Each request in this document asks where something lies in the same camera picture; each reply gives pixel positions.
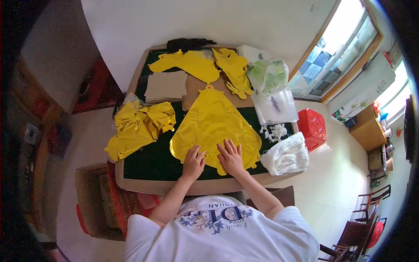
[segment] wooden window frame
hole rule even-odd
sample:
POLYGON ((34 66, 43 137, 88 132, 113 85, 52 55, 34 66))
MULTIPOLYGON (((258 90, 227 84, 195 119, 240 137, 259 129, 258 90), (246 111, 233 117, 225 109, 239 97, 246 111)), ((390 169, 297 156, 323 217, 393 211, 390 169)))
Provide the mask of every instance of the wooden window frame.
MULTIPOLYGON (((368 0, 360 0, 362 5, 365 7, 365 9, 368 12, 368 15, 371 18, 371 21, 377 30, 377 34, 368 46, 368 48, 365 50, 365 52, 361 55, 361 57, 355 62, 355 64, 345 73, 345 75, 331 88, 329 89, 320 99, 321 103, 326 103, 333 95, 335 95, 341 88, 343 88, 349 80, 355 76, 355 74, 362 69, 362 67, 365 65, 365 63, 368 62, 370 57, 374 54, 374 52, 377 50, 378 46, 381 43, 381 40, 383 39, 383 34, 381 33, 381 30, 377 26, 377 19, 372 12, 371 6, 368 3, 368 0)), ((338 9, 339 5, 341 3, 341 0, 337 0, 335 5, 332 8, 332 11, 330 12, 329 16, 327 17, 325 23, 321 27, 320 31, 318 32, 317 36, 314 38, 311 45, 308 47, 307 51, 304 53, 303 57, 299 61, 299 63, 295 66, 295 68, 291 71, 289 79, 292 79, 292 77, 297 73, 297 71, 300 69, 300 67, 303 65, 307 57, 310 55, 311 51, 314 49, 314 47, 317 45, 318 41, 322 37, 324 31, 326 30, 327 26, 329 25, 330 21, 332 20, 333 16, 336 13, 336 10, 338 9)))

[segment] dark green table surface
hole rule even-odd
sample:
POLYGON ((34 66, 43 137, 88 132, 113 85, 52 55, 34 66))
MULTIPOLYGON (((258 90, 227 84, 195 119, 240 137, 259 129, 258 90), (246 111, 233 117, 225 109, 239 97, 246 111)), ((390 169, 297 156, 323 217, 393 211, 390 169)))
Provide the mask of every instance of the dark green table surface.
MULTIPOLYGON (((135 92, 139 99, 145 100, 144 93, 147 89, 147 76, 152 74, 148 64, 157 61, 158 55, 165 53, 167 53, 166 49, 150 51, 150 54, 148 55, 145 65, 141 71, 141 76, 138 81, 137 90, 135 92)), ((179 68, 173 67, 169 70, 166 70, 165 72, 175 72, 179 70, 179 68)), ((167 131, 161 134, 157 142, 146 145, 145 147, 126 157, 124 160, 124 178, 175 181, 182 175, 182 164, 180 160, 176 159, 170 153, 169 142, 175 134, 183 118, 186 116, 187 112, 182 110, 182 102, 172 103, 172 106, 176 114, 176 124, 174 126, 175 131, 167 131)), ((262 147, 259 151, 260 154, 263 154, 264 151, 269 150, 274 145, 274 143, 269 143, 269 141, 262 137, 262 134, 259 133, 261 127, 256 115, 255 108, 242 107, 237 108, 237 110, 253 127, 256 133, 261 136, 262 147)), ((288 135, 291 135, 293 133, 292 125, 290 123, 286 123, 285 127, 288 130, 288 135)), ((253 175, 267 172, 267 170, 262 166, 260 162, 257 162, 256 164, 257 167, 255 169, 248 169, 250 174, 253 175)), ((202 172, 198 180, 224 179, 231 177, 232 176, 230 175, 220 176, 217 173, 217 169, 210 166, 205 166, 204 172, 202 172)))

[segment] white floor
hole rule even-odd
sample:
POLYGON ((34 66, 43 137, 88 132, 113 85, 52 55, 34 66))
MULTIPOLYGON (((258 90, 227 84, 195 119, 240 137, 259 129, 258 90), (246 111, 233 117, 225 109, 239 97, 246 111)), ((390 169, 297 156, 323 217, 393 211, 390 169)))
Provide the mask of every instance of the white floor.
POLYGON ((329 117, 325 104, 305 101, 295 101, 295 104, 297 111, 310 108, 323 115, 326 145, 309 154, 306 172, 270 186, 293 185, 296 207, 319 242, 332 247, 351 219, 357 196, 369 190, 367 153, 344 125, 329 117))
MULTIPOLYGON (((294 186, 295 204, 314 229, 320 243, 335 244, 357 202, 357 195, 367 191, 367 155, 347 129, 331 119, 327 106, 296 101, 297 110, 311 108, 325 117, 327 146, 310 153, 308 170, 271 186, 294 186)), ((113 109, 102 109, 72 116, 73 137, 64 162, 62 182, 58 183, 56 208, 57 244, 71 262, 122 261, 124 242, 96 239, 83 233, 76 215, 77 195, 74 186, 76 168, 106 162, 103 150, 115 133, 113 109)))

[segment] hand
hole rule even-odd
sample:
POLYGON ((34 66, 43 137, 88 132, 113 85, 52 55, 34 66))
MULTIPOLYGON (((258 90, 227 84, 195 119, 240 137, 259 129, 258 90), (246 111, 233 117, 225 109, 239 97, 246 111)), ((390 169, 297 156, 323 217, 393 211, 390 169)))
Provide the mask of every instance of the hand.
POLYGON ((239 144, 237 148, 234 146, 233 141, 230 139, 224 139, 224 147, 217 144, 218 150, 221 152, 220 155, 217 155, 218 159, 221 162, 222 167, 226 170, 227 173, 233 177, 246 174, 246 171, 243 168, 243 160, 241 158, 241 145, 239 144))
POLYGON ((198 154, 200 148, 200 145, 194 145, 185 156, 182 178, 190 182, 197 180, 205 167, 205 151, 198 154))

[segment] wooden cabinet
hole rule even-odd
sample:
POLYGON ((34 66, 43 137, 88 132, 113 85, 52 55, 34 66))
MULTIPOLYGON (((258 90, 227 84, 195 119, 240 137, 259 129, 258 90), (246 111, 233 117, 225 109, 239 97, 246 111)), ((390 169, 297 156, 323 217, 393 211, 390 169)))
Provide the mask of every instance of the wooden cabinet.
POLYGON ((357 123, 349 128, 349 133, 366 150, 370 151, 382 144, 387 144, 387 138, 377 121, 377 112, 372 105, 356 115, 357 123))

